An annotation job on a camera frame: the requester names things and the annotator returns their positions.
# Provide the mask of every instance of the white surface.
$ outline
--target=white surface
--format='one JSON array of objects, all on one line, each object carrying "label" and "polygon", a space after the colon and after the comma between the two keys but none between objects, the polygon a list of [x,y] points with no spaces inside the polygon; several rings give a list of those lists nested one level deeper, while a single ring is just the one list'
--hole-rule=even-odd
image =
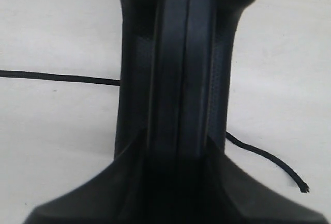
[{"label": "white surface", "polygon": [[[0,0],[0,69],[119,78],[118,0]],[[331,0],[258,0],[233,56],[228,130],[292,166],[227,154],[271,189],[331,220]],[[98,174],[112,160],[118,89],[0,78],[0,223]]]}]

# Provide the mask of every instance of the black fabric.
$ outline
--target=black fabric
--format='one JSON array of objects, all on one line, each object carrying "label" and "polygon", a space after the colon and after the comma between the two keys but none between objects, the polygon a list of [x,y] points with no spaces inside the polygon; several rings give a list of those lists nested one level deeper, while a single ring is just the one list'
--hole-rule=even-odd
[{"label": "black fabric", "polygon": [[[48,74],[39,72],[27,72],[27,71],[10,71],[10,70],[0,70],[0,77],[3,78],[21,78],[21,79],[39,79],[39,80],[50,80],[50,81],[65,81],[65,82],[76,82],[76,83],[94,83],[94,84],[104,84],[104,85],[114,85],[119,86],[120,80],[115,79],[104,79],[104,78],[92,78],[83,76],[71,76],[71,75],[58,75],[58,74]],[[281,169],[283,169],[298,185],[302,193],[309,192],[309,186],[301,179],[301,177],[285,162],[277,158],[276,156],[266,152],[257,147],[248,145],[234,137],[230,133],[226,133],[226,139],[235,144],[236,146],[254,152],[260,156],[263,156]]]}]

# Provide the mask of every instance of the shoelace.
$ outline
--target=shoelace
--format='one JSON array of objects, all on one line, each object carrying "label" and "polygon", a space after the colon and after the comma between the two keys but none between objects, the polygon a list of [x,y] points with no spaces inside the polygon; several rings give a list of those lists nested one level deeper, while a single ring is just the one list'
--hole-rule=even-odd
[{"label": "shoelace", "polygon": [[[27,71],[10,71],[10,70],[0,70],[0,77],[3,78],[24,78],[24,79],[39,79],[39,80],[49,80],[49,81],[62,81],[62,82],[79,82],[79,83],[92,83],[92,84],[103,84],[103,85],[114,85],[119,86],[120,80],[106,79],[106,78],[92,78],[83,76],[73,76],[73,75],[58,75],[49,73],[39,73],[39,72],[27,72]],[[285,162],[277,158],[276,156],[259,149],[255,146],[243,143],[230,133],[226,133],[226,139],[235,144],[236,146],[256,153],[260,156],[269,159],[281,169],[283,169],[298,185],[302,193],[309,192],[309,186],[301,179],[301,177]]]}]

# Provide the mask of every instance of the white background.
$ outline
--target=white background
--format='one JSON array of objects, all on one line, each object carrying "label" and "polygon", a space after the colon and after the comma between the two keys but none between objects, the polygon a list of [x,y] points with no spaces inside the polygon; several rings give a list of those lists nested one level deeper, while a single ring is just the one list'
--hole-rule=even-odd
[{"label": "white background", "polygon": [[[119,0],[0,0],[0,69],[119,78]],[[276,192],[331,220],[331,0],[258,0],[239,24],[228,130],[292,166],[227,143]],[[0,223],[98,174],[111,161],[118,88],[0,78]]]}]

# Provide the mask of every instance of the black shoelace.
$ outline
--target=black shoelace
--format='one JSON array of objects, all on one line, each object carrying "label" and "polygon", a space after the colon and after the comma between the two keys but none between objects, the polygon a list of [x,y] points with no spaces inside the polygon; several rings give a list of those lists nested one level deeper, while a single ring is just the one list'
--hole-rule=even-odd
[{"label": "black shoelace", "polygon": [[[79,83],[93,83],[93,84],[104,84],[104,85],[114,85],[119,86],[120,81],[114,79],[105,79],[105,78],[92,78],[92,77],[83,77],[83,76],[72,76],[72,75],[57,75],[57,74],[48,74],[48,73],[38,73],[38,72],[26,72],[26,71],[9,71],[9,70],[0,70],[0,77],[3,78],[24,78],[24,79],[39,79],[39,80],[49,80],[49,81],[62,81],[62,82],[79,82]],[[286,163],[277,158],[276,156],[254,147],[248,145],[234,137],[232,134],[226,134],[226,139],[235,144],[236,146],[245,149],[247,151],[256,153],[260,156],[263,156],[280,168],[282,168],[299,186],[302,193],[309,192],[309,186],[301,179],[301,177]]]}]

